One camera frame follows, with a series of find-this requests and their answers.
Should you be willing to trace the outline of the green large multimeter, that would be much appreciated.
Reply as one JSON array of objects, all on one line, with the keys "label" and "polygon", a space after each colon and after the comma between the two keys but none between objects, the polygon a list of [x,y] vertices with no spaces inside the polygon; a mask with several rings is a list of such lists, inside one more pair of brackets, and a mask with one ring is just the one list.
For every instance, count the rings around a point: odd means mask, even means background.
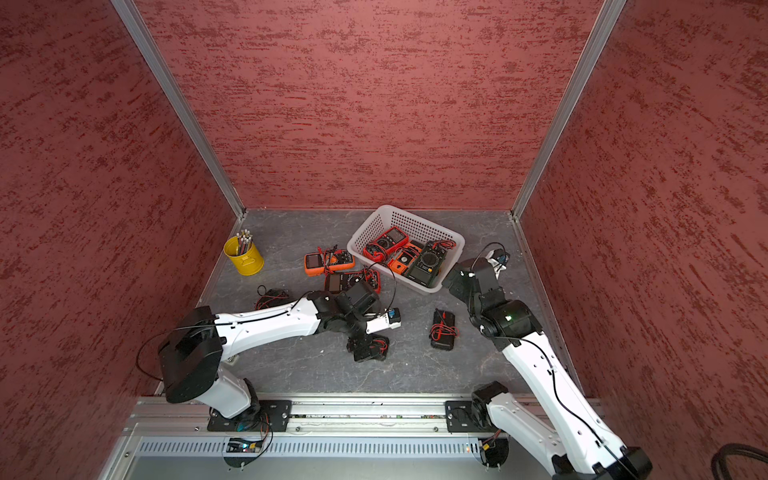
[{"label": "green large multimeter", "polygon": [[455,246],[456,242],[449,239],[427,242],[405,271],[404,277],[418,285],[431,287],[448,251]]}]

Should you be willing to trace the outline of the orange black multimeter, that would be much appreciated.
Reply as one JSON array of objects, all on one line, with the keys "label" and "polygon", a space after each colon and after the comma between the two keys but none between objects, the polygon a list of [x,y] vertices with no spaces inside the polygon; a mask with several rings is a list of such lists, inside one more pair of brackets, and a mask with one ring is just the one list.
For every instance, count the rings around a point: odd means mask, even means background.
[{"label": "orange black multimeter", "polygon": [[413,261],[420,255],[424,246],[418,241],[409,241],[389,260],[389,268],[398,275],[404,275]]}]

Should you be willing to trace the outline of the red multimeter with leads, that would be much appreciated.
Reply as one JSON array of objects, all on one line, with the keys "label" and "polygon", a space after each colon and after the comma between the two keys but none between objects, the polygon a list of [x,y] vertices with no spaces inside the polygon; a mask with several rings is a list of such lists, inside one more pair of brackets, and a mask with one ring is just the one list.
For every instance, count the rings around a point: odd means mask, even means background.
[{"label": "red multimeter with leads", "polygon": [[363,255],[373,262],[382,263],[408,241],[409,236],[405,232],[398,227],[391,227],[375,240],[368,242],[363,249]]}]

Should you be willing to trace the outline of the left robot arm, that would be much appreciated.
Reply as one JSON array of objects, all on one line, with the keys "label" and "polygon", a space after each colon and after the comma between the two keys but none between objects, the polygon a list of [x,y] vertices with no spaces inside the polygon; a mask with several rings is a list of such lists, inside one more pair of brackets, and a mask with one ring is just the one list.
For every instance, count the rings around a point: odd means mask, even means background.
[{"label": "left robot arm", "polygon": [[225,360],[269,343],[327,331],[346,335],[353,349],[377,347],[382,338],[375,333],[388,328],[390,320],[378,296],[367,291],[311,291],[294,302],[235,314],[198,307],[158,347],[166,401],[197,401],[224,418],[250,420],[260,410],[255,390],[229,372]]}]

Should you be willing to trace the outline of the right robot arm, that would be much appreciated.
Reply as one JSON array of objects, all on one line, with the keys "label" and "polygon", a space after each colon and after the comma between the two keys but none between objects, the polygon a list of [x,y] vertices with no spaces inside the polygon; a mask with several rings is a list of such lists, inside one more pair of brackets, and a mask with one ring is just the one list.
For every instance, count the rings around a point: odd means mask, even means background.
[{"label": "right robot arm", "polygon": [[519,372],[547,420],[530,413],[501,384],[473,394],[480,417],[508,434],[554,479],[645,479],[647,454],[627,446],[600,418],[557,358],[543,327],[520,300],[506,298],[486,258],[455,264],[443,285],[470,322]]}]

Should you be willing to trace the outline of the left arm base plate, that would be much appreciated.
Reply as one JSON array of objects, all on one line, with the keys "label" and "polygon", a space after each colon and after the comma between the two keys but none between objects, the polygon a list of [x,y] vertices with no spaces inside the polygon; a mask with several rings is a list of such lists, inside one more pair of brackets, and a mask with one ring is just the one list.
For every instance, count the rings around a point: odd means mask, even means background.
[{"label": "left arm base plate", "polygon": [[291,400],[261,400],[232,419],[210,408],[207,430],[209,432],[285,432],[290,420]]}]

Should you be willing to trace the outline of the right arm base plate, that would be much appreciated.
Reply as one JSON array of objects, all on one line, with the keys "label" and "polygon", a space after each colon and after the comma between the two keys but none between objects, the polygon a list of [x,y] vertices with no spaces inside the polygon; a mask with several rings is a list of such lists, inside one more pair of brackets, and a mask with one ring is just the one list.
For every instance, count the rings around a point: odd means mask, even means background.
[{"label": "right arm base plate", "polygon": [[496,427],[491,423],[486,406],[477,401],[446,401],[444,403],[447,430],[450,433],[492,434]]}]

